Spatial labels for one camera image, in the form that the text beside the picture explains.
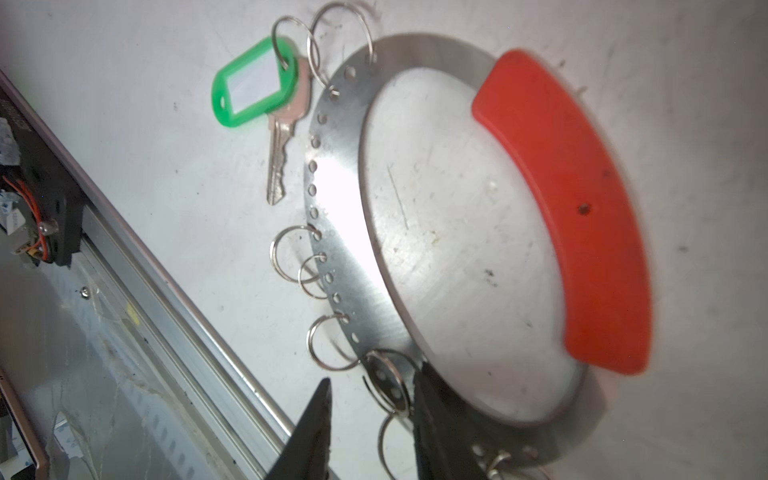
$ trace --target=red handle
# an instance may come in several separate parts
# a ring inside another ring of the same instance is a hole
[[[519,50],[499,58],[472,114],[515,161],[544,215],[563,279],[566,349],[592,365],[643,372],[651,338],[643,243],[598,133]]]

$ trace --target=green key tag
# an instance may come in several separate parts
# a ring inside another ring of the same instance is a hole
[[[288,69],[283,70],[267,37],[216,73],[210,98],[220,124],[236,127],[290,100],[296,87],[296,56],[282,38],[277,48]]]

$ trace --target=white label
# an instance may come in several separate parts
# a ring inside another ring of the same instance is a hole
[[[14,208],[11,210],[11,213],[8,214],[8,218],[5,219],[5,231],[10,235],[18,230],[21,225],[24,225],[24,222],[25,220],[22,212],[20,212],[18,208]]]
[[[233,113],[239,113],[280,91],[275,51],[269,51],[236,71],[227,79]]]

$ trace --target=yellow mark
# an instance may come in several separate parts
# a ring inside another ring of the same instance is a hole
[[[134,321],[136,325],[141,325],[141,321],[139,320],[139,314],[134,308],[133,305],[130,303],[125,304],[125,312],[128,314],[128,316],[131,318],[131,320]]]

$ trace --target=red wire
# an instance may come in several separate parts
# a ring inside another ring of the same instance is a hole
[[[21,180],[17,180],[19,185],[17,187],[7,177],[3,177],[2,179],[5,180],[5,182],[11,186],[11,188],[16,190],[16,193],[24,199],[24,202],[27,203],[27,207],[29,207],[29,210],[32,212],[32,216],[35,217],[36,224],[39,226],[41,222],[40,207],[38,206],[37,201],[35,201],[35,197],[32,196],[32,192],[29,190],[29,188],[27,188],[26,184]],[[48,261],[48,243],[43,239],[43,236],[38,231],[38,241],[27,250],[36,248],[39,245],[42,245],[43,247],[43,261]]]

